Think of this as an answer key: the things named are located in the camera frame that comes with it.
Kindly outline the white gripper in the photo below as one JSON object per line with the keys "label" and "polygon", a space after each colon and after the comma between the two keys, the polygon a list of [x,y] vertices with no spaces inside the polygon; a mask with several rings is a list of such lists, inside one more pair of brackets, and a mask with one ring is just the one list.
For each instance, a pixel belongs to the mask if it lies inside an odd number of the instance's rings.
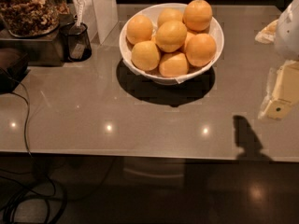
{"label": "white gripper", "polygon": [[278,20],[270,22],[256,36],[262,44],[274,42],[275,50],[286,61],[271,68],[259,119],[285,118],[299,103],[299,0],[292,0]]}

